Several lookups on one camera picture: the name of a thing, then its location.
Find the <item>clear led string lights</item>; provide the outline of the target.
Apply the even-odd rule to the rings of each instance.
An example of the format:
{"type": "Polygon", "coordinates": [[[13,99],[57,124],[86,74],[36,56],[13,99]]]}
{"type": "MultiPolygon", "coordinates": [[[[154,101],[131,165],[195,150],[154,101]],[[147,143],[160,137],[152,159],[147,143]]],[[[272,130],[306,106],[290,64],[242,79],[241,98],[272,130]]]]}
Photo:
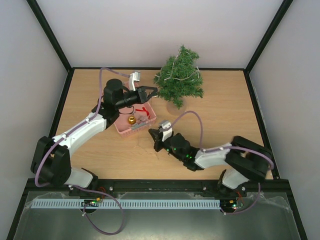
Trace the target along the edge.
{"type": "MultiPolygon", "coordinates": [[[[172,105],[176,113],[183,113],[186,106],[186,97],[200,97],[204,95],[202,89],[203,78],[196,66],[199,54],[190,48],[181,45],[177,55],[170,56],[152,80],[152,85],[157,87],[158,97],[172,105]]],[[[182,136],[174,136],[173,129],[161,131],[168,128],[168,124],[161,124],[156,129],[148,132],[154,141],[156,152],[165,150],[180,161],[191,160],[193,150],[182,136]]]]}

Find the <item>round wooden tree base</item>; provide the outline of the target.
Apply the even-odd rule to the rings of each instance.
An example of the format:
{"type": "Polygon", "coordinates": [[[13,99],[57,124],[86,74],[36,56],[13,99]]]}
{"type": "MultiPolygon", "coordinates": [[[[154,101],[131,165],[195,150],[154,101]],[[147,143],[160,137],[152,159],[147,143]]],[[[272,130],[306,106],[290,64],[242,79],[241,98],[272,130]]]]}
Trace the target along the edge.
{"type": "Polygon", "coordinates": [[[179,115],[183,114],[186,111],[186,108],[187,108],[186,103],[183,103],[183,105],[180,108],[178,108],[176,105],[174,105],[173,102],[167,102],[167,104],[166,104],[166,109],[167,109],[168,113],[173,116],[179,116],[179,115]]]}

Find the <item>small green christmas tree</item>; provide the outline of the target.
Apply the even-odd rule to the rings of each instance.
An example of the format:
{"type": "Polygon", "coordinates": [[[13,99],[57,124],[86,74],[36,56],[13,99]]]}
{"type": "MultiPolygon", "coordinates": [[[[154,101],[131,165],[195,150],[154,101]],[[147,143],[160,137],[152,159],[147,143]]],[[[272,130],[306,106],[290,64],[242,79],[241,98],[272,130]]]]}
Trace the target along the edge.
{"type": "Polygon", "coordinates": [[[203,77],[196,66],[199,58],[197,52],[181,45],[178,54],[170,56],[153,78],[158,96],[178,108],[183,106],[185,97],[202,98],[203,77]]]}

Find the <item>pink perforated plastic basket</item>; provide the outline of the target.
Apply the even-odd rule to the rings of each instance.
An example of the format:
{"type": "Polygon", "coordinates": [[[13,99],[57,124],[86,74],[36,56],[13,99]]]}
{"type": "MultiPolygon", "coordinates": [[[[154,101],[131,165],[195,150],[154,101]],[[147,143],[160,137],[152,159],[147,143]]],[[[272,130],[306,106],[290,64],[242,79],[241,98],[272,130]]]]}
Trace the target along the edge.
{"type": "Polygon", "coordinates": [[[134,104],[120,109],[119,118],[114,122],[117,132],[127,137],[156,122],[157,116],[149,102],[134,104]]]}

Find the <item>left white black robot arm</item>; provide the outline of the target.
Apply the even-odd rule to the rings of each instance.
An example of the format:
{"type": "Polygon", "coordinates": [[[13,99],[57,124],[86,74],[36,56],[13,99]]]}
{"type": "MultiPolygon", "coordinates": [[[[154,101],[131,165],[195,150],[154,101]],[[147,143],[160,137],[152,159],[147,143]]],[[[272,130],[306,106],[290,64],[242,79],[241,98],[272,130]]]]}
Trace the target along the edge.
{"type": "Polygon", "coordinates": [[[60,135],[38,140],[30,168],[35,174],[37,187],[69,185],[87,188],[94,175],[83,168],[73,168],[72,155],[92,137],[109,128],[120,117],[121,109],[144,104],[158,92],[151,86],[129,90],[116,78],[108,80],[100,90],[103,93],[97,105],[84,120],[60,135]]]}

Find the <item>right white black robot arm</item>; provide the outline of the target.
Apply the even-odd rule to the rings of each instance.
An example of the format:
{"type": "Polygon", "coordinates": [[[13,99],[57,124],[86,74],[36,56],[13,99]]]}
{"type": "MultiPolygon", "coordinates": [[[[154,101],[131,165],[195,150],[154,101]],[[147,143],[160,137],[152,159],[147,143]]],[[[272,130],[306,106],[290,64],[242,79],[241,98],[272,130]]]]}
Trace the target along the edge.
{"type": "Polygon", "coordinates": [[[218,191],[224,196],[229,196],[248,181],[263,182],[267,172],[275,166],[269,149],[239,135],[219,147],[200,149],[191,146],[180,133],[174,134],[161,128],[149,129],[148,132],[156,152],[167,151],[193,172],[215,166],[230,166],[222,173],[218,183],[218,191]]]}

